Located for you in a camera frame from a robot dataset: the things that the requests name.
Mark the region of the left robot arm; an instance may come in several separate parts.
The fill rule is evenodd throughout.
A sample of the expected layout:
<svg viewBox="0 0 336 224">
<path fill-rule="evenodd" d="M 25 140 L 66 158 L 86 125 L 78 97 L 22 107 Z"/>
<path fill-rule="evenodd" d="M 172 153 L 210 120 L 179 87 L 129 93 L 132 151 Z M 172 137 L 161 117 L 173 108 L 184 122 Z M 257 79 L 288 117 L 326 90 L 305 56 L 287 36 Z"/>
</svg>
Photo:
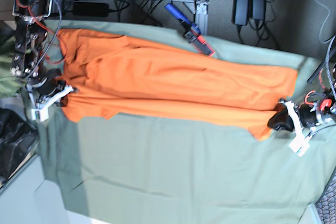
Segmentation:
<svg viewBox="0 0 336 224">
<path fill-rule="evenodd" d="M 293 101 L 280 99 L 267 126 L 279 131 L 294 132 L 296 136 L 308 129 L 309 137 L 314 136 L 318 127 L 335 122 L 335 66 L 331 66 L 331 59 L 335 59 L 335 37 L 328 44 L 325 58 L 307 80 L 311 84 L 318 79 L 322 91 L 309 91 L 299 105 Z"/>
</svg>

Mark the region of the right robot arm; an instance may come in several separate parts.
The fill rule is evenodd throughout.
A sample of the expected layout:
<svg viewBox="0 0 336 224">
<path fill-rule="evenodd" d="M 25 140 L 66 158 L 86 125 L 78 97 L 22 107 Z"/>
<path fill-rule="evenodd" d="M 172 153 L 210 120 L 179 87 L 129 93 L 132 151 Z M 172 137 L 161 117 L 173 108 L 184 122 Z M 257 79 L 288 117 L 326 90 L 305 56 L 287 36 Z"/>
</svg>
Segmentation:
<svg viewBox="0 0 336 224">
<path fill-rule="evenodd" d="M 58 12 L 57 28 L 52 31 L 44 23 L 52 7 Z M 66 107 L 68 94 L 76 88 L 60 80 L 59 69 L 48 70 L 44 63 L 51 46 L 58 42 L 64 46 L 58 33 L 62 11 L 58 0 L 14 0 L 12 14 L 15 18 L 15 54 L 11 74 L 22 82 L 29 94 L 33 109 L 41 111 L 55 104 Z"/>
</svg>

